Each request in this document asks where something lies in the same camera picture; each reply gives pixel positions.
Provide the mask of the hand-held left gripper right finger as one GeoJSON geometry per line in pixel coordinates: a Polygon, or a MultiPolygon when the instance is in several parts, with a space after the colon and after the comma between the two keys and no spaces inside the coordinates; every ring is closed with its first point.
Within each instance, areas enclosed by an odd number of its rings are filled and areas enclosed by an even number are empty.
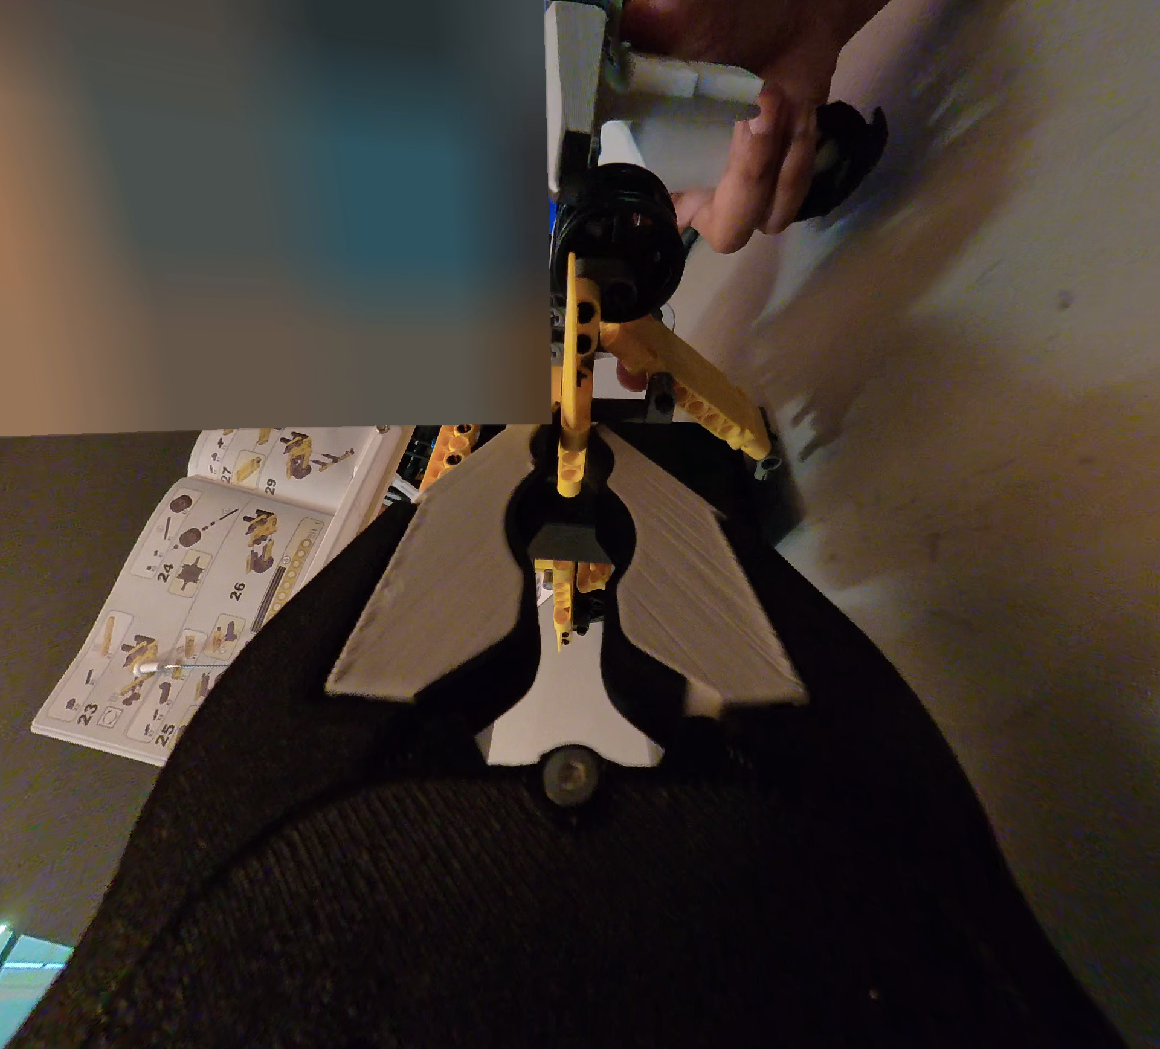
{"type": "Polygon", "coordinates": [[[608,487],[634,530],[616,585],[628,645],[684,682],[685,717],[808,703],[765,608],[723,532],[718,509],[608,426],[608,487]]]}

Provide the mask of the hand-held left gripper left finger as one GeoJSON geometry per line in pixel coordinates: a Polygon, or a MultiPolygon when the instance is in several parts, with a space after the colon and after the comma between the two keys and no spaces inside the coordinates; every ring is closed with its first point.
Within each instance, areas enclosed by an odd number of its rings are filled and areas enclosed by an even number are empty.
{"type": "Polygon", "coordinates": [[[506,518],[538,431],[505,427],[419,495],[327,694],[412,703],[516,629],[524,572],[506,518]]]}

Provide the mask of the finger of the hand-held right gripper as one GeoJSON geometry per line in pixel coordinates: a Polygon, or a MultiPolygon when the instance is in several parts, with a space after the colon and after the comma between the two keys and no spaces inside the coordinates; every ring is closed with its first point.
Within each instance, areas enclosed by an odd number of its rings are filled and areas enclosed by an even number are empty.
{"type": "Polygon", "coordinates": [[[546,6],[547,191],[559,194],[595,166],[608,18],[599,6],[546,6]]]}

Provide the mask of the black battery box toy model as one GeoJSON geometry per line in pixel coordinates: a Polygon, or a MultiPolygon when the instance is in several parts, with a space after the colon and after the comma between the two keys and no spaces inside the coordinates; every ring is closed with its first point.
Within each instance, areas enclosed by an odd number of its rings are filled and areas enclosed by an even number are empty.
{"type": "Polygon", "coordinates": [[[572,499],[557,491],[558,409],[553,406],[549,425],[538,426],[529,448],[533,470],[517,487],[505,519],[509,545],[524,573],[518,622],[498,645],[457,670],[483,667],[486,660],[503,655],[501,642],[523,634],[532,574],[547,570],[553,572],[553,583],[569,582],[568,619],[561,625],[561,636],[573,638],[602,624],[604,669],[662,666],[631,646],[620,628],[617,585],[631,564],[634,530],[627,508],[608,486],[614,458],[602,440],[601,427],[608,427],[715,507],[720,522],[736,525],[760,544],[777,547],[801,521],[784,451],[775,434],[779,466],[758,478],[752,458],[698,425],[646,422],[645,406],[627,400],[598,400],[593,408],[597,432],[588,433],[585,479],[580,495],[572,499]]]}

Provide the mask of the yellow toy brick assembly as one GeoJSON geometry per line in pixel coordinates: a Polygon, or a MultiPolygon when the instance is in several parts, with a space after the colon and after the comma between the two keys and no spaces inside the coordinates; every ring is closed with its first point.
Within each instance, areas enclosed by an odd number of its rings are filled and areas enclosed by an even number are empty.
{"type": "Polygon", "coordinates": [[[558,495],[581,492],[592,425],[593,364],[673,382],[674,405],[755,463],[779,466],[764,411],[657,316],[685,272],[673,201],[654,173],[608,162],[561,183],[551,253],[552,387],[558,409],[558,495]]]}

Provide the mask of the person's right hand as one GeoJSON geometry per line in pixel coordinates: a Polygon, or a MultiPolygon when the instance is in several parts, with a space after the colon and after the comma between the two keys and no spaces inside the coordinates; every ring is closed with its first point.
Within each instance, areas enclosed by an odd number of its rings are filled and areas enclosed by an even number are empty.
{"type": "Polygon", "coordinates": [[[636,51],[736,67],[761,80],[759,114],[732,128],[713,188],[674,196],[678,223],[718,254],[799,214],[817,155],[817,110],[840,52],[830,0],[631,0],[621,37],[636,51]]]}

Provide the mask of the white book stand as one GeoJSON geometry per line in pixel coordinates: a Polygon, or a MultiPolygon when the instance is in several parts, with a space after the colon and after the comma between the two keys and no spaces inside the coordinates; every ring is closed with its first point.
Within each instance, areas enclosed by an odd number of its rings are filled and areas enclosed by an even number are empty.
{"type": "Polygon", "coordinates": [[[376,429],[349,490],[347,519],[355,535],[364,531],[382,510],[383,498],[398,475],[399,464],[417,428],[414,425],[392,425],[376,429]]]}

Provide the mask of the toy instruction booklet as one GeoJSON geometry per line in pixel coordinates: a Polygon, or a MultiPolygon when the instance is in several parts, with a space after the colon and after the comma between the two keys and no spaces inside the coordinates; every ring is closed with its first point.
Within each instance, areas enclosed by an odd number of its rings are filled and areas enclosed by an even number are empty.
{"type": "Polygon", "coordinates": [[[384,427],[203,431],[31,732],[164,767],[240,651],[361,533],[349,491],[384,427]]]}

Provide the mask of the dark grey panel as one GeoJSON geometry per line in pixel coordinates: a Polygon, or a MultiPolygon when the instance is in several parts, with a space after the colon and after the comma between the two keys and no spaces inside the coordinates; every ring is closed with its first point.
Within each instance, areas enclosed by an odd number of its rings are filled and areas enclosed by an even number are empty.
{"type": "Polygon", "coordinates": [[[2,439],[2,924],[71,947],[162,767],[31,732],[193,433],[2,439]]]}

